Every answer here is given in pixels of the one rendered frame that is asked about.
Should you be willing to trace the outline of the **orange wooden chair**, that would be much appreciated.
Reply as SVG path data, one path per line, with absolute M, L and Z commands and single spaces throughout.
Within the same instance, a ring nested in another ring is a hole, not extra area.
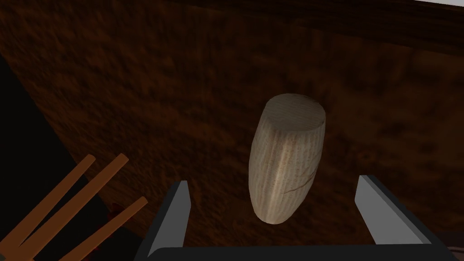
M 59 202 L 80 176 L 95 161 L 87 155 L 28 215 L 0 241 L 0 261 L 34 261 L 34 257 L 60 232 L 69 221 L 107 184 L 128 162 L 119 154 L 89 184 L 82 188 L 68 203 L 60 208 L 40 228 L 37 226 Z M 59 261 L 82 261 L 88 254 L 132 218 L 147 204 L 140 197 L 115 218 L 97 230 L 88 239 L 64 255 Z

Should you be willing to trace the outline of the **pale wood-grain rounded cylinder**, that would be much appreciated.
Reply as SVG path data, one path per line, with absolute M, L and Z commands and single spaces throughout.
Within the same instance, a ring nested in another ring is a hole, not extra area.
M 306 198 L 321 160 L 325 125 L 323 107 L 307 96 L 286 93 L 267 102 L 248 167 L 252 207 L 263 222 L 285 222 Z

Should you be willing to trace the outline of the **dark brown wooden table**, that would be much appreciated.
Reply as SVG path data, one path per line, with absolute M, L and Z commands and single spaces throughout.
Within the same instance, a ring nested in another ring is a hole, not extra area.
M 103 221 L 189 183 L 187 247 L 373 243 L 355 206 L 376 176 L 432 232 L 464 232 L 464 8 L 416 0 L 0 0 L 0 181 L 38 199 L 84 156 L 129 162 L 41 253 L 58 261 Z M 248 193 L 266 102 L 327 115 L 315 181 L 269 225 Z

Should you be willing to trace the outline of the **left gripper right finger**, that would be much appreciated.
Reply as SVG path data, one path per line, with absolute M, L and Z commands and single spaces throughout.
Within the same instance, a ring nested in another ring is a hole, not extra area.
M 376 244 L 440 244 L 405 205 L 375 176 L 361 175 L 355 204 Z

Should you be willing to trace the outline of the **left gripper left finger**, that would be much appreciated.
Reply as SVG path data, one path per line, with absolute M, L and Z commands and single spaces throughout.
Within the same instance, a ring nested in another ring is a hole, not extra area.
M 154 261 L 154 252 L 160 248 L 182 247 L 189 221 L 191 200 L 188 183 L 174 183 L 139 246 L 134 261 Z

